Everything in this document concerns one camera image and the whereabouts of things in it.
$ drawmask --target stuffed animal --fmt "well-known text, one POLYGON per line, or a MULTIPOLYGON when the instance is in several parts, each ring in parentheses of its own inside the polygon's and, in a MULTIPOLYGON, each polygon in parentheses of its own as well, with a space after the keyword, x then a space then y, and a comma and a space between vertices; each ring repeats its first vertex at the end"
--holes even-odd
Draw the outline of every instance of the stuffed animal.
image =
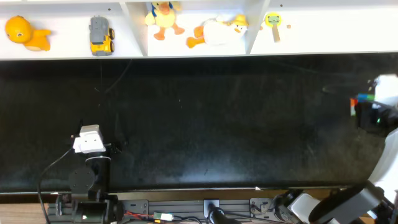
POLYGON ((50 35, 51 31, 47 29, 34 29, 22 16, 15 16, 7 21, 6 33, 11 41, 24 44, 29 50, 50 50, 50 43, 46 35, 50 35))
POLYGON ((160 31, 154 35, 157 40, 164 40, 164 33, 167 28, 173 28, 176 35, 184 33, 185 29, 176 25, 175 10, 181 11, 178 2, 152 2, 152 10, 145 17, 148 26, 156 24, 160 31))
POLYGON ((189 37, 187 46, 194 48, 198 44, 221 45, 234 42, 243 37, 248 29, 246 17, 238 14, 231 22, 224 22, 217 17, 204 22, 203 26, 196 27, 194 34, 196 38, 189 37))

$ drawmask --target black tabletop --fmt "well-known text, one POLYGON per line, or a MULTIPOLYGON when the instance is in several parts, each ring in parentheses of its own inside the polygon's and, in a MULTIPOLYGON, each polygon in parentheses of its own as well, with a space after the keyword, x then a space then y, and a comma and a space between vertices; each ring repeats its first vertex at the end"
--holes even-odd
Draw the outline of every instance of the black tabletop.
MULTIPOLYGON (((113 192, 364 181, 384 139, 322 87, 398 65, 395 54, 139 59, 109 89, 128 63, 0 63, 0 192, 34 192, 80 121, 129 143, 111 162, 113 192)), ((68 190, 84 160, 68 155, 43 190, 68 190)))

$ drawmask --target yellow and gray toy truck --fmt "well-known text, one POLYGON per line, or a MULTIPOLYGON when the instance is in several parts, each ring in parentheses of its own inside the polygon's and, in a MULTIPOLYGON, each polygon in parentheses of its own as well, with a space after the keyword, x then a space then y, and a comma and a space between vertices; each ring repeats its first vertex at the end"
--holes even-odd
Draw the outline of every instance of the yellow and gray toy truck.
POLYGON ((101 16, 91 18, 90 29, 91 52, 95 56, 108 56, 114 52, 114 30, 109 28, 107 19, 101 16))

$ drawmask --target toy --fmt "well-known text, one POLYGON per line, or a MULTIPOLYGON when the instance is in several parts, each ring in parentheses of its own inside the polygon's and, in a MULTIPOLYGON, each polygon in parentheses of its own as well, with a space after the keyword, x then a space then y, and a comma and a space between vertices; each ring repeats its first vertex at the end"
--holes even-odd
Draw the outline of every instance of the toy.
POLYGON ((272 28, 272 35, 274 36, 274 42, 275 43, 280 42, 278 26, 282 23, 281 16, 276 12, 268 13, 266 15, 266 18, 264 19, 264 22, 268 27, 272 28))
POLYGON ((91 52, 95 56, 108 56, 114 52, 114 30, 109 28, 107 19, 101 16, 91 18, 90 29, 90 46, 91 52))
POLYGON ((46 35, 50 35, 51 31, 47 29, 34 29, 22 16, 15 16, 7 21, 6 33, 11 41, 24 44, 28 50, 50 50, 50 43, 46 35))
POLYGON ((189 37, 187 46, 194 48, 198 44, 221 45, 239 40, 247 31, 248 23, 246 17, 238 14, 231 22, 223 22, 220 17, 209 19, 203 26, 196 27, 194 34, 196 38, 189 37))
POLYGON ((148 26, 158 25, 160 31, 154 35, 157 40, 164 40, 164 33, 167 28, 174 29, 176 35, 185 32, 185 29, 178 27, 175 23, 175 10, 181 11, 181 6, 178 2, 152 2, 152 10, 145 17, 145 23, 148 26))

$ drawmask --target wooden floor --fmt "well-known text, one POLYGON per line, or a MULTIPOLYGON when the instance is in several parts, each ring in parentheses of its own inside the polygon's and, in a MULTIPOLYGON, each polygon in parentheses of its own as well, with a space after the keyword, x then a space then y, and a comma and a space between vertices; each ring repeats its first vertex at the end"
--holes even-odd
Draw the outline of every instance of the wooden floor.
MULTIPOLYGON (((136 192, 117 194, 120 200, 149 201, 165 200, 203 200, 218 198, 220 200, 250 199, 254 197, 275 197, 285 190, 203 190, 183 192, 136 192)), ((306 190, 311 196, 323 199, 329 195, 329 190, 306 190)), ((0 224, 45 224, 39 203, 0 204, 0 224)))

